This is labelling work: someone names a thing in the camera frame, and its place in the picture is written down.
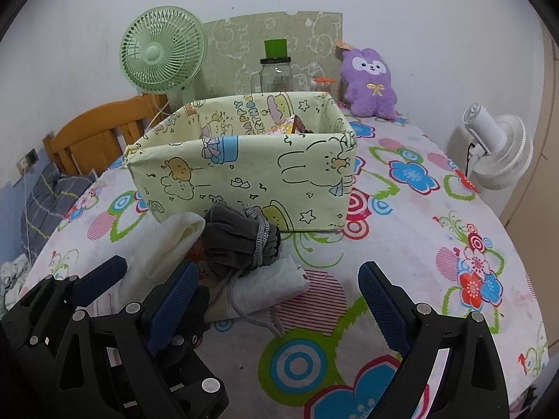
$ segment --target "wooden chair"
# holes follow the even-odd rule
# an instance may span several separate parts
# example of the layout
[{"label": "wooden chair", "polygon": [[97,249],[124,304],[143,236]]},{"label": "wooden chair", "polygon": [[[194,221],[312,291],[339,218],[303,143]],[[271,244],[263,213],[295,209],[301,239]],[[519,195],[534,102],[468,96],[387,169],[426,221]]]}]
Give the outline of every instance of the wooden chair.
[{"label": "wooden chair", "polygon": [[[68,175],[86,175],[91,170],[100,175],[122,154],[114,130],[119,129],[127,145],[132,145],[144,133],[142,120],[149,124],[166,103],[165,95],[144,94],[95,107],[74,118],[54,137],[47,135],[43,139],[45,151]],[[161,113],[152,127],[165,117]]]}]

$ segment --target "yellow bow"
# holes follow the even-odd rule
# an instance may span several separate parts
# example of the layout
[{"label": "yellow bow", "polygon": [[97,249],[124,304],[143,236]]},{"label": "yellow bow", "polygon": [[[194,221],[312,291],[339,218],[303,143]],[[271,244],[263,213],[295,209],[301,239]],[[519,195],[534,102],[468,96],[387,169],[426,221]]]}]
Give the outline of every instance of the yellow bow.
[{"label": "yellow bow", "polygon": [[368,83],[367,88],[373,90],[373,96],[377,94],[378,96],[382,96],[381,91],[384,89],[384,85],[375,85],[374,83]]}]

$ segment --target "gray cord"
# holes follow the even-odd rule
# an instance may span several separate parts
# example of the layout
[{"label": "gray cord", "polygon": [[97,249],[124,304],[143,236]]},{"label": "gray cord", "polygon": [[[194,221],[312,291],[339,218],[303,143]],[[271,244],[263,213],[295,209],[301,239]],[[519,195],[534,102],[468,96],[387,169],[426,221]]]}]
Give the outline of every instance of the gray cord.
[{"label": "gray cord", "polygon": [[[254,208],[251,208],[247,205],[243,205],[243,211],[245,215],[251,219],[258,220],[258,233],[256,234],[256,247],[254,249],[254,258],[252,262],[252,267],[259,267],[262,266],[262,262],[264,260],[263,249],[266,241],[268,240],[268,235],[270,232],[270,224],[269,222],[259,213],[255,211]],[[254,326],[265,327],[268,328],[276,337],[281,337],[284,333],[283,325],[280,323],[276,316],[275,308],[272,308],[272,321],[273,324],[266,323],[265,321],[260,321],[254,318],[251,318],[246,313],[244,313],[236,304],[235,300],[233,299],[233,284],[237,281],[237,279],[241,276],[242,272],[245,268],[238,269],[237,271],[233,272],[230,270],[227,273],[227,276],[223,278],[221,282],[217,285],[216,288],[213,289],[211,296],[210,296],[210,304],[212,304],[215,299],[221,294],[225,285],[227,285],[227,300],[229,304],[233,307],[233,310],[239,315],[241,318],[253,324]]]}]

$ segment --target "white wall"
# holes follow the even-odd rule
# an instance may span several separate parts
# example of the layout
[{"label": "white wall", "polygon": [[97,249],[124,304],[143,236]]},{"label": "white wall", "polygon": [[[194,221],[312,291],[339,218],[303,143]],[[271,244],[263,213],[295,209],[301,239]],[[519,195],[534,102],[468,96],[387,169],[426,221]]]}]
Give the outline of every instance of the white wall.
[{"label": "white wall", "polygon": [[135,16],[164,4],[203,22],[279,10],[343,12],[345,40],[383,55],[398,110],[441,148],[475,100],[495,115],[518,114],[535,130],[543,41],[527,0],[29,0],[0,43],[0,186],[46,133],[135,94],[119,69],[118,45]]}]

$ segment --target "purple plush toy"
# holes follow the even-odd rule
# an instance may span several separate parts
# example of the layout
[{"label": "purple plush toy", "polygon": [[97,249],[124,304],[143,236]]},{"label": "purple plush toy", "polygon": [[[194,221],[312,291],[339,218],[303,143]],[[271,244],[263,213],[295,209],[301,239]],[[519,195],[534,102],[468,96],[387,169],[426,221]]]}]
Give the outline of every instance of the purple plush toy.
[{"label": "purple plush toy", "polygon": [[398,101],[390,85],[390,70],[373,49],[347,50],[340,75],[347,83],[344,97],[357,117],[396,118]]}]

